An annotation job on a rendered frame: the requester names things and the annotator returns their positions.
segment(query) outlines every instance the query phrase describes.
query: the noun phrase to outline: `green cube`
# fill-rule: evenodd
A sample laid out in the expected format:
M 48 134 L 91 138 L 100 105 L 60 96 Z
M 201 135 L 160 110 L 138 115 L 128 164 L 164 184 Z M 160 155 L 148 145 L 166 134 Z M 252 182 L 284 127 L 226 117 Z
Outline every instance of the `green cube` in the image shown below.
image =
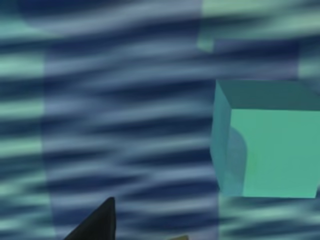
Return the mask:
M 320 97 L 297 81 L 217 80 L 210 153 L 225 196 L 315 198 Z

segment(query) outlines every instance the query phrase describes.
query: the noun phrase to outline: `black pointed object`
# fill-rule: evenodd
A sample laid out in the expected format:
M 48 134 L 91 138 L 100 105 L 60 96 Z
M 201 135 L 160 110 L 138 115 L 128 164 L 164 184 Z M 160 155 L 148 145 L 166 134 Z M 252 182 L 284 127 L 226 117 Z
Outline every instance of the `black pointed object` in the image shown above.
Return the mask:
M 116 203 L 110 197 L 93 211 L 64 240 L 115 240 Z

